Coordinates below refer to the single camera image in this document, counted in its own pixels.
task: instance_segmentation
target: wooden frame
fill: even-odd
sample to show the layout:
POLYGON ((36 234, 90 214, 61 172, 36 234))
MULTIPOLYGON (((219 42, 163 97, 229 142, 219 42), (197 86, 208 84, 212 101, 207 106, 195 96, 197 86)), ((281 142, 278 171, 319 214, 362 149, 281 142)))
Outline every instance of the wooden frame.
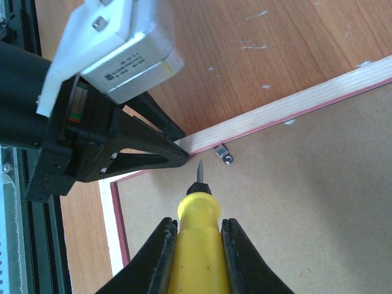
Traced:
MULTIPOLYGON (((190 154, 196 154, 390 82, 392 56, 186 136, 176 141, 176 144, 190 154)), ((117 182, 144 172, 137 171, 99 181, 113 275, 130 261, 117 182)))

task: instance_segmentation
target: screw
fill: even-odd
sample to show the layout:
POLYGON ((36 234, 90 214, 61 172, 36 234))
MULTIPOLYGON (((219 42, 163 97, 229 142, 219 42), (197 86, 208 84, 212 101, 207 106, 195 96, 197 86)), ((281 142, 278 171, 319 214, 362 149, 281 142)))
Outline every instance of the screw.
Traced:
POLYGON ((2 167, 1 167, 1 170, 2 170, 3 173, 9 173, 9 172, 11 172, 13 170, 13 166, 8 164, 8 163, 3 164, 2 167))
POLYGON ((108 22, 103 17, 97 17, 96 20, 92 23, 92 27, 97 31, 101 32, 104 28, 106 28, 108 22))
POLYGON ((108 6, 113 0, 99 0, 99 2, 101 2, 103 6, 108 6))
POLYGON ((234 158, 231 155, 226 155, 225 157, 223 157, 223 161, 225 162, 225 164, 230 165, 233 163, 234 158))

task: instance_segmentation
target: wooden table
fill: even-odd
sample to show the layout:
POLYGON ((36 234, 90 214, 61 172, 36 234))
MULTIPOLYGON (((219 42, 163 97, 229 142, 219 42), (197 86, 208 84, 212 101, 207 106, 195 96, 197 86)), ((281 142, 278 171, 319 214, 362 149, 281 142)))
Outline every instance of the wooden table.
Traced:
MULTIPOLYGON (((81 0, 36 0, 43 56, 53 57, 81 0)), ((187 134, 317 85, 392 52, 387 0, 171 0, 185 68, 150 93, 187 134)), ((75 293, 111 276, 96 183, 62 198, 75 293)))

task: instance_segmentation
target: screwdriver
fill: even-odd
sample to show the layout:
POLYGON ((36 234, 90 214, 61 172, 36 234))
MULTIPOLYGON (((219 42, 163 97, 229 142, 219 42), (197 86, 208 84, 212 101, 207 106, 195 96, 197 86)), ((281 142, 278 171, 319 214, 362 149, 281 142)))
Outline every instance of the screwdriver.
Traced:
POLYGON ((203 180, 203 162, 197 180, 178 205, 179 233, 167 293, 230 293, 222 236, 221 208, 203 180))

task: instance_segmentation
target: brown backing board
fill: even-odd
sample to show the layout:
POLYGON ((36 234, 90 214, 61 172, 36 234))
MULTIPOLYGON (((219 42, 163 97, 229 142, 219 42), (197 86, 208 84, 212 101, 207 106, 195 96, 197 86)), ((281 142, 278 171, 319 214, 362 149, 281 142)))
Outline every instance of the brown backing board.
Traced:
MULTIPOLYGON (((392 53, 392 2, 387 0, 171 3, 186 66, 151 94, 187 134, 392 53)), ((36 1, 47 58, 54 55, 70 12, 80 4, 36 1)))
POLYGON ((388 293, 392 287, 392 85, 227 144, 179 169, 118 182, 134 256, 195 180, 205 180, 266 262, 295 293, 388 293))

